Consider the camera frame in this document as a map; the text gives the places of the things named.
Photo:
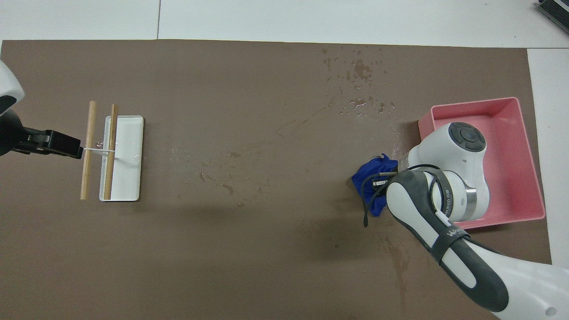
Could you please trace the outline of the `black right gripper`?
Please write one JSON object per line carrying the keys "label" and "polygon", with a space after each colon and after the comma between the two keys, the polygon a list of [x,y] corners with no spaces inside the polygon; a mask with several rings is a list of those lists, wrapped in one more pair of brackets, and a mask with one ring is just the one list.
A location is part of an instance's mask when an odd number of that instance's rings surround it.
{"label": "black right gripper", "polygon": [[396,176],[398,172],[379,172],[374,177],[372,177],[372,188],[380,188],[392,179],[392,177]]}

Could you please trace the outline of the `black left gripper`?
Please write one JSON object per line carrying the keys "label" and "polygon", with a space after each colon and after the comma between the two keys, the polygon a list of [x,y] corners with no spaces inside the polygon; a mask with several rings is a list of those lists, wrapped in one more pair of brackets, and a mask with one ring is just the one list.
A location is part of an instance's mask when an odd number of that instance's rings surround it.
{"label": "black left gripper", "polygon": [[32,153],[57,154],[81,160],[81,140],[55,130],[37,130],[18,127],[12,130],[12,151],[30,155]]}

